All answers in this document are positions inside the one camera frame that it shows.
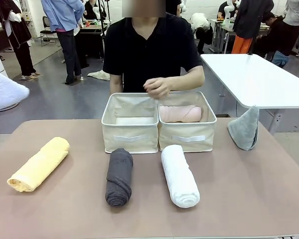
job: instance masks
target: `person in blue shirt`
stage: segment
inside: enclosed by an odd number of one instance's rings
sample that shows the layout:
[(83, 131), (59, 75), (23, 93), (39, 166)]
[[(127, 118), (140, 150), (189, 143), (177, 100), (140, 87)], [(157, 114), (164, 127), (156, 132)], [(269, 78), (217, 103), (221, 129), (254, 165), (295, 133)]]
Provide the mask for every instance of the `person in blue shirt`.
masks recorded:
[(66, 64), (66, 85), (82, 80), (81, 67), (76, 53), (74, 29), (84, 13), (80, 0), (41, 0), (43, 10), (50, 21), (51, 31), (56, 31)]

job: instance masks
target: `white handle strap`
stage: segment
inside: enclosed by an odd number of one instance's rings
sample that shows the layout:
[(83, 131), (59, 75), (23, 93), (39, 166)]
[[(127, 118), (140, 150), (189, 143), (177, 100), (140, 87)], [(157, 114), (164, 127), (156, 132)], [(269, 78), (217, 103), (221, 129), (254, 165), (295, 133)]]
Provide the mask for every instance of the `white handle strap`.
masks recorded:
[(123, 141), (123, 142), (135, 142), (135, 141), (139, 141), (141, 139), (146, 139), (147, 136), (145, 135), (139, 135), (139, 136), (135, 136), (135, 137), (123, 137), (123, 136), (114, 136), (113, 137), (115, 141)]
[(189, 142), (205, 141), (205, 136), (204, 135), (199, 135), (199, 136), (187, 137), (186, 138), (186, 137), (180, 137), (180, 136), (173, 135), (172, 139), (173, 140), (178, 140), (178, 141), (181, 141), (181, 142), (189, 143)]

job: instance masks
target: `dark gray rolled towel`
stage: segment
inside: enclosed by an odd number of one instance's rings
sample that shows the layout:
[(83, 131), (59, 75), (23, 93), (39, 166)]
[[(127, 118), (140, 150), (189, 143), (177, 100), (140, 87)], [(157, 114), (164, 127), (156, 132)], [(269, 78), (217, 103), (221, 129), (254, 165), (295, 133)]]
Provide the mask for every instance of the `dark gray rolled towel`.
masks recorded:
[(133, 157), (123, 148), (110, 155), (105, 199), (112, 207), (124, 206), (131, 196), (131, 170)]

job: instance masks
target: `storage bin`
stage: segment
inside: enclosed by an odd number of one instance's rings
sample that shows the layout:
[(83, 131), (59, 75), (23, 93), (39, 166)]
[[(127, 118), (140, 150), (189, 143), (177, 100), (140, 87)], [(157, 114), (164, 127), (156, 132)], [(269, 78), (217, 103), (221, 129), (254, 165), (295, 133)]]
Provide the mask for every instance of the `storage bin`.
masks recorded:
[(212, 151), (216, 117), (202, 92), (172, 92), (165, 99), (158, 101), (159, 106), (189, 106), (201, 107), (200, 122), (167, 123), (159, 116), (159, 147), (178, 144), (184, 152)]
[(101, 119), (105, 152), (158, 152), (158, 121), (157, 104), (148, 94), (112, 94)]

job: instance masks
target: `man's hand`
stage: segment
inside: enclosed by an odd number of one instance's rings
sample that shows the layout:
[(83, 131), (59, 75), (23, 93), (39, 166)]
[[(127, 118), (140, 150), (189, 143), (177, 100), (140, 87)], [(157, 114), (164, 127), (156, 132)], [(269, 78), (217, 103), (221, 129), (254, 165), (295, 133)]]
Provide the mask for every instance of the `man's hand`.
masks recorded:
[(168, 79), (160, 77), (147, 80), (144, 89), (152, 98), (159, 100), (169, 94), (171, 86)]

